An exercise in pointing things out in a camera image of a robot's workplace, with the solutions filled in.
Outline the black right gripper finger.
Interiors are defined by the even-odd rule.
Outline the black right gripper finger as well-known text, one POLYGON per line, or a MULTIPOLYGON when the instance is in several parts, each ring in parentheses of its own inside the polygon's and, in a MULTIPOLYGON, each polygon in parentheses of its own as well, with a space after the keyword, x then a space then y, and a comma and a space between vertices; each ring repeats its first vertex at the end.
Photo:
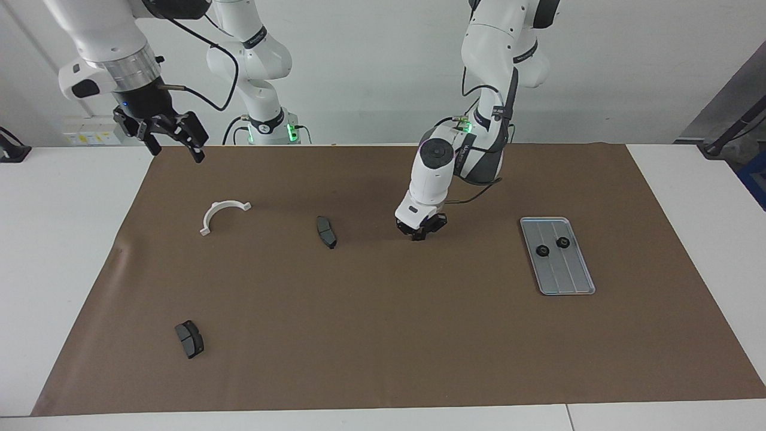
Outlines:
POLYGON ((208 141, 208 133, 194 112, 186 112, 170 119, 169 136, 182 144, 191 154, 195 163, 202 163, 205 158, 203 146, 208 141))
POLYGON ((142 142, 152 156, 158 156, 161 153, 161 145, 151 133, 150 125, 144 120, 139 121, 131 117, 113 117, 113 120, 127 137, 142 142))

